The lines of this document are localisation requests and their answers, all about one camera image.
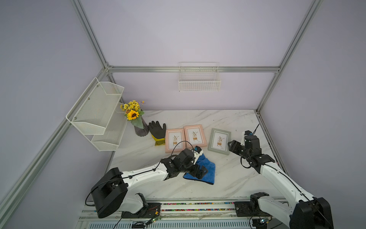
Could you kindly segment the blue microfibre cloth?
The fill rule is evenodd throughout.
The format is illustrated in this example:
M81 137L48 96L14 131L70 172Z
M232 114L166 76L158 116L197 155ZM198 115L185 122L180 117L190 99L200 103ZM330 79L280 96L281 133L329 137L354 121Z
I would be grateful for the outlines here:
M185 173L183 178L187 180L201 181L209 185L213 185L215 180L215 163L211 162L204 154L202 154L197 159L196 165L199 166L199 172L202 171L200 177L197 178L191 174Z

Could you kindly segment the green picture frame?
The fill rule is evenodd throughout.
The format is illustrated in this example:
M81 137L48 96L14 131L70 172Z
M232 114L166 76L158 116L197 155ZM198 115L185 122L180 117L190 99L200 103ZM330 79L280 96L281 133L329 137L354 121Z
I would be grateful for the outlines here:
M230 140L231 132L213 128L207 148L211 152L229 155L230 151L228 150L228 142Z

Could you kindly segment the pink picture frame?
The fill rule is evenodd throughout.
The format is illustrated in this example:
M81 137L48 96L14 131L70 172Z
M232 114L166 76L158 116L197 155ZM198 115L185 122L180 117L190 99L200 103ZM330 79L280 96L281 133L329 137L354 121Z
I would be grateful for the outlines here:
M183 150L186 148L185 130L183 128L166 130L165 152L171 153L174 148L176 150Z
M202 125L185 126L184 130L186 141L193 147L199 146L203 148L207 146L207 140Z

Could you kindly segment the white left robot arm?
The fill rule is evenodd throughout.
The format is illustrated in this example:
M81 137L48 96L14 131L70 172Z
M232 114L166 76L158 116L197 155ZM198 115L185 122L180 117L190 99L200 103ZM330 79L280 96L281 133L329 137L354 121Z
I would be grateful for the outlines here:
M142 187L188 173L203 178L208 173L206 167L197 165L203 150L196 146L192 150L184 149L178 155L163 158L156 165L135 171L121 172L110 169L92 188L90 194L98 218L106 218L119 208L131 214L140 215L147 211L148 203L140 192Z

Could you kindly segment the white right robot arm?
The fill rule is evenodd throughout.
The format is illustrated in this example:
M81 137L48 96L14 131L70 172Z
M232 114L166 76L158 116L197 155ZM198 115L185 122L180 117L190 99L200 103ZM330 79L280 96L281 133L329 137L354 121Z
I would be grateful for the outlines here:
M266 178L288 202L284 205L265 192L250 196L249 209L254 215L269 214L290 229L332 229L334 227L330 204L317 198L293 181L267 154L262 153L259 138L252 133L242 142L232 140L228 150L245 159L250 169Z

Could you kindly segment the black yellow work glove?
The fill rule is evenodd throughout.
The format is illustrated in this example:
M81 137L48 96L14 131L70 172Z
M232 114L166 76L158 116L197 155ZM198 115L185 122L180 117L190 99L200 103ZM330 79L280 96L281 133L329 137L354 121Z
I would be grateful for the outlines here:
M155 146L160 146L165 144L165 135L166 135L166 124L164 123L162 126L159 121L152 121L148 125L150 133L155 140Z

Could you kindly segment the dark glass vase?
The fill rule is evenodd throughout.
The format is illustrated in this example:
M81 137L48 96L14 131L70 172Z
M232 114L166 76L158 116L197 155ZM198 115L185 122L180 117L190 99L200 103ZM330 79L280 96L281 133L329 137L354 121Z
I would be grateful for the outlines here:
M149 134L149 126L147 125L147 123L145 122L145 120L143 118L142 118L142 124L143 124L143 128L134 127L135 133L139 137L143 137L143 136L146 136Z

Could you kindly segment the sunflower bouquet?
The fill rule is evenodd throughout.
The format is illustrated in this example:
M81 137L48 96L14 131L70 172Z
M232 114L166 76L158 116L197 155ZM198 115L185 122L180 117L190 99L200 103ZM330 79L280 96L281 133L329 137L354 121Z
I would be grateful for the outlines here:
M124 113L124 116L127 118L128 122L130 122L133 126L143 129L143 115L144 111L141 109L140 103L136 100L132 100L126 104L119 105L120 109Z

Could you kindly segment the aluminium front rail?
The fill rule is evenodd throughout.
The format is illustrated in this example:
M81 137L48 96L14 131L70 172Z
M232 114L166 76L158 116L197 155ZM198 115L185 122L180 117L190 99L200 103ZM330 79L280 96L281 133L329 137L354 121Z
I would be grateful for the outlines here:
M98 218L85 207L77 229L285 229L273 216L237 217L234 202L240 200L150 201L161 203L160 213L142 219L122 219L122 210Z

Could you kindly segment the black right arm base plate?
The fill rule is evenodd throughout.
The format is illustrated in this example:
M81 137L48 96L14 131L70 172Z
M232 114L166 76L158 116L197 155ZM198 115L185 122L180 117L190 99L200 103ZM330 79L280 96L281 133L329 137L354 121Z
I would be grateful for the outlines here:
M234 202L234 209L237 217L267 217L270 216L260 210L258 199L261 197L267 197L269 194L265 192L258 192L252 194L248 201L236 201Z

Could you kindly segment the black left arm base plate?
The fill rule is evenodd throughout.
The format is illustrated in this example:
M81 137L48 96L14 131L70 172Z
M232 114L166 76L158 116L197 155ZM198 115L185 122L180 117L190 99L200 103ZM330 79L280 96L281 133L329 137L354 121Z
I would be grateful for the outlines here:
M126 198L124 202L122 203L122 213L121 218L122 219L142 219L142 218L148 218L155 216L156 212L160 213L161 211L161 203L159 202L147 202L144 195L142 193L136 193L135 198L130 199ZM136 209L137 207L139 210L135 213L131 213L129 210L131 207Z

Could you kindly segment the white mesh wall shelf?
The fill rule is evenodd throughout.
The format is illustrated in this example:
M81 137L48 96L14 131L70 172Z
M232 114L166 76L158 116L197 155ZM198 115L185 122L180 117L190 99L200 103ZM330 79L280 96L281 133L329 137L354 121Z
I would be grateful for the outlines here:
M116 151L127 118L124 116L124 87L94 78L66 115L69 121L98 151Z

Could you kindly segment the aluminium enclosure frame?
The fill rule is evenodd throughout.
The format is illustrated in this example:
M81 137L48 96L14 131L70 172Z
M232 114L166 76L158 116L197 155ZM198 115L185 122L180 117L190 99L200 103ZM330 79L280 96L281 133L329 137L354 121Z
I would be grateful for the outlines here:
M102 69L97 75L97 79L103 79L104 77L109 77L110 80L113 80L112 73L126 73L126 72L146 72L146 73L157 73L157 72L179 72L181 69L177 66L108 66L105 57L102 54L101 48L96 41L96 36L92 31L91 24L86 16L85 10L81 1L71 1L72 6L74 7L76 14L86 31L88 39L90 40L93 48L97 52L98 58L101 59L102 62ZM261 99L258 108L255 110L255 113L259 119L259 123L261 124L264 134L270 144L270 147L275 150L274 143L272 138L267 130L267 127L264 123L263 118L261 117L260 112L263 110L265 103L267 102L271 92L273 91L275 85L277 84L280 76L283 74L288 62L290 61L292 55L294 54L297 46L299 45L301 39L304 36L306 29L309 27L311 20L314 18L315 14L317 13L318 9L320 8L322 1L312 1L310 4L309 9L305 17L303 18L298 30L295 33L292 42L286 51L286 54L281 61L279 66L270 67L270 66L219 66L217 68L210 67L210 66L187 66L184 68L184 72L187 73L264 73L270 72L274 73L274 77L271 80L263 98ZM60 143L64 135L66 134L67 130L70 128L71 123L68 119L64 119L60 125L57 127L55 132L51 135L49 140L40 150L36 158L31 162L29 167L23 173L23 175L19 178L16 182L14 187L5 197L4 201L1 203L1 227L9 221L9 219L13 216L16 209L19 207L20 203L24 200L25 196L29 192L31 186L38 178L40 173L43 171L53 153L55 148Z

